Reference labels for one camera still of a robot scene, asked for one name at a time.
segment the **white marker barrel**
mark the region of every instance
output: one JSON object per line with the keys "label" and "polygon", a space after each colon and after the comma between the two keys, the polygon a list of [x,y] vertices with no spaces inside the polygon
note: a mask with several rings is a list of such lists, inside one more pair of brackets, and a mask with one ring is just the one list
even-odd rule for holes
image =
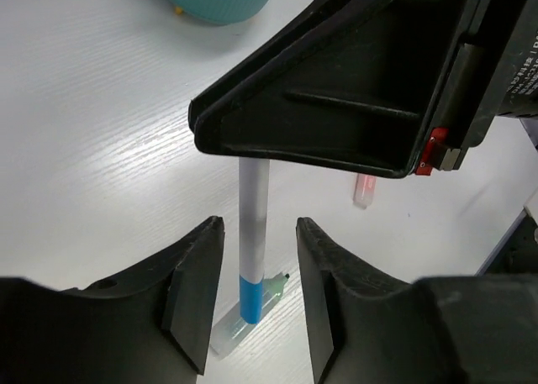
{"label": "white marker barrel", "polygon": [[240,311],[249,324],[261,319],[266,251],[269,160],[239,159]]}

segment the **clear plastic tube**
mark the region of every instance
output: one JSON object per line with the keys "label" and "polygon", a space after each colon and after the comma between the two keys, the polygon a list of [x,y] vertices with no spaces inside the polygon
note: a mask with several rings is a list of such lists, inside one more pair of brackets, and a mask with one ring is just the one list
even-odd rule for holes
{"label": "clear plastic tube", "polygon": [[[279,273],[263,280],[261,319],[280,302],[289,275]],[[235,304],[214,326],[209,344],[220,359],[229,355],[246,336],[256,328],[240,316],[240,305]]]}
{"label": "clear plastic tube", "polygon": [[376,191],[376,177],[367,174],[357,174],[353,203],[361,209],[366,209],[373,203]]}

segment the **blue marker band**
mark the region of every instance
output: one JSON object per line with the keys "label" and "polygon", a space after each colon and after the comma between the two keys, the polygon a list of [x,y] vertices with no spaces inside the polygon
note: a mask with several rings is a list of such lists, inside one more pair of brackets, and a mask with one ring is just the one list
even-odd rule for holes
{"label": "blue marker band", "polygon": [[261,298],[263,284],[250,283],[239,276],[241,317],[248,324],[258,324],[261,320]]}

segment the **white table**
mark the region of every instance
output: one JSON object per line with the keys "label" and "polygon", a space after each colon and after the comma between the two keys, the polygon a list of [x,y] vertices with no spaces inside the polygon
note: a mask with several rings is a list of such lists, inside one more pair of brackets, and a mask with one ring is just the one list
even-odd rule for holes
{"label": "white table", "polygon": [[[84,287],[218,214],[224,315],[237,301],[237,160],[195,150],[187,105],[310,1],[214,27],[166,0],[0,0],[0,275]],[[297,217],[404,280],[472,274],[538,185],[538,155],[518,121],[497,119],[458,172],[378,180],[366,211],[353,184],[272,164],[266,271],[292,274],[287,296],[199,382],[312,381]]]}

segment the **black plastic housing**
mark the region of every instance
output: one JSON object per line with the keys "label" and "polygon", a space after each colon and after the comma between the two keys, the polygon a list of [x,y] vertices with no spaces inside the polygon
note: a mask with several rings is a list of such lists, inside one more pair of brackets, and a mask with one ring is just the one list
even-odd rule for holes
{"label": "black plastic housing", "polygon": [[212,217],[85,290],[0,277],[0,383],[194,384],[224,248]]}
{"label": "black plastic housing", "polygon": [[504,99],[537,29],[538,0],[315,0],[193,100],[190,127],[205,153],[385,177],[448,128],[455,160],[432,162],[457,169],[499,111],[538,113]]}
{"label": "black plastic housing", "polygon": [[297,224],[315,384],[534,384],[538,277],[408,285]]}

